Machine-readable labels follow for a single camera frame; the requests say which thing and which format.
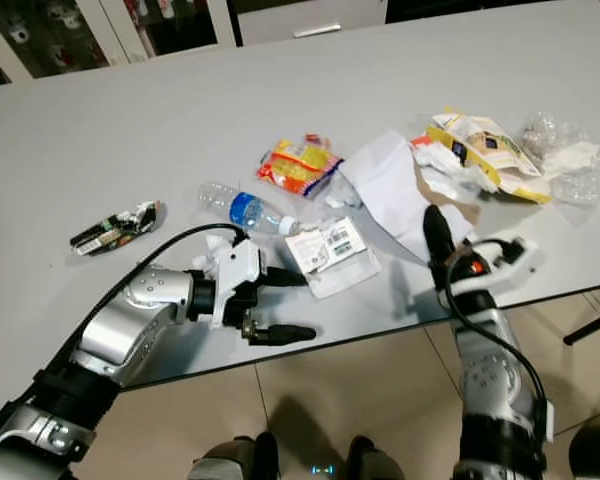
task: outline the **black table leg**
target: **black table leg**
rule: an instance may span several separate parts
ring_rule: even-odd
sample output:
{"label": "black table leg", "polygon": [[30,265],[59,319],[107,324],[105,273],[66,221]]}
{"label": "black table leg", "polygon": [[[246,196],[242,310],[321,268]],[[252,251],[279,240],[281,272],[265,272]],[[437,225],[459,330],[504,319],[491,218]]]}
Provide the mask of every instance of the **black table leg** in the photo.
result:
{"label": "black table leg", "polygon": [[573,345],[578,340],[582,340],[584,337],[591,335],[593,332],[597,332],[600,330],[600,318],[594,320],[593,322],[585,325],[582,328],[579,328],[573,333],[570,333],[566,337],[562,339],[564,343],[567,345]]}

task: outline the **clear plastic wrap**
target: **clear plastic wrap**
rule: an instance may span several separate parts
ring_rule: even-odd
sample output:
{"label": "clear plastic wrap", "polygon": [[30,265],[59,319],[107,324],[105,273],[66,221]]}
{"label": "clear plastic wrap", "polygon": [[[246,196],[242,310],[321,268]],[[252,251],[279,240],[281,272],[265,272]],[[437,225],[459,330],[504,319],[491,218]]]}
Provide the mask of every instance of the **clear plastic wrap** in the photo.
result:
{"label": "clear plastic wrap", "polygon": [[577,206],[600,202],[600,145],[581,127],[539,112],[526,122],[520,144],[544,172],[556,200]]}

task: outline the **drawer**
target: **drawer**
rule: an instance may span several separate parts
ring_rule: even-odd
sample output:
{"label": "drawer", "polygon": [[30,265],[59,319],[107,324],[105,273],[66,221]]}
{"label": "drawer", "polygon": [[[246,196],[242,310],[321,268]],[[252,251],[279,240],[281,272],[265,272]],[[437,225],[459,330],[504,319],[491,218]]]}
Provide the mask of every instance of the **drawer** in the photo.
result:
{"label": "drawer", "polygon": [[388,0],[306,0],[238,15],[244,45],[385,23]]}

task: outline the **tiled floor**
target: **tiled floor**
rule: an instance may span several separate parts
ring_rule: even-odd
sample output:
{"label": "tiled floor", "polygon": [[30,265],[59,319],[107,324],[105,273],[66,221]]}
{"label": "tiled floor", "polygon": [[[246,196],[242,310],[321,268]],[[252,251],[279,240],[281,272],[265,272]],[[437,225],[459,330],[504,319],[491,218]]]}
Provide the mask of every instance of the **tiled floor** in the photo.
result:
{"label": "tiled floor", "polygon": [[[557,410],[549,480],[568,479],[569,443],[600,416],[600,331],[562,337],[600,315],[600,290],[509,311]],[[74,468],[84,479],[182,479],[192,459],[269,428],[283,480],[337,463],[370,436],[407,479],[449,478],[458,455],[460,372],[447,325],[387,335],[123,394]]]}

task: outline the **barcode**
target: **barcode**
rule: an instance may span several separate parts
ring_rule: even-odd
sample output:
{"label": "barcode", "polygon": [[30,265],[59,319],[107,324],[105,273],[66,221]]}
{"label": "barcode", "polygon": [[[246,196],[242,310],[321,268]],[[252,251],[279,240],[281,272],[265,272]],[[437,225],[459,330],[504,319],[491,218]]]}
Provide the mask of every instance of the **barcode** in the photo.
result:
{"label": "barcode", "polygon": [[100,248],[102,246],[102,243],[100,243],[100,240],[98,240],[97,238],[85,243],[84,245],[80,245],[79,247],[76,247],[76,253],[78,255],[86,255],[87,253],[95,250],[96,248]]}
{"label": "barcode", "polygon": [[349,232],[347,232],[346,230],[340,230],[339,232],[336,232],[333,235],[331,235],[327,240],[327,243],[329,245],[333,245],[334,243],[339,242],[343,238],[349,238]]}
{"label": "barcode", "polygon": [[351,248],[353,248],[351,246],[351,242],[347,242],[347,243],[343,243],[342,245],[338,245],[336,248],[333,249],[333,252],[337,255],[344,255],[345,253],[347,253],[349,250],[351,250]]}

